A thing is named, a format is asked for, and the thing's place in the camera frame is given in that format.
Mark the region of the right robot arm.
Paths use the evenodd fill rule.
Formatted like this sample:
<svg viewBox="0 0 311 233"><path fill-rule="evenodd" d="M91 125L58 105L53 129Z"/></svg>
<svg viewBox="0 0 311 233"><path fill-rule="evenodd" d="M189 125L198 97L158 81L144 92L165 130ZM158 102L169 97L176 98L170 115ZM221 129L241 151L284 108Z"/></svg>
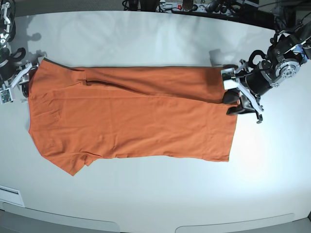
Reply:
<svg viewBox="0 0 311 233"><path fill-rule="evenodd" d="M15 24L16 3L14 0L0 2L0 103L15 100L14 87L20 86L23 96L29 97L29 82L39 67L39 62L17 65L25 58L25 48L11 53L7 47L16 34Z"/></svg>

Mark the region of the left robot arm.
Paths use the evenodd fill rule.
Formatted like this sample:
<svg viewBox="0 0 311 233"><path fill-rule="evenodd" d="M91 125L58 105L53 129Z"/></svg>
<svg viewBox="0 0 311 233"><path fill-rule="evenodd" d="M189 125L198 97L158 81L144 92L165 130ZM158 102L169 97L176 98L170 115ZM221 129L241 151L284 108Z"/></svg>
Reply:
<svg viewBox="0 0 311 233"><path fill-rule="evenodd" d="M300 23L276 32L266 53L255 50L238 68L221 70L225 93L224 104L238 103L227 115L255 113L262 122L261 96L284 80L294 77L311 59L311 24Z"/></svg>

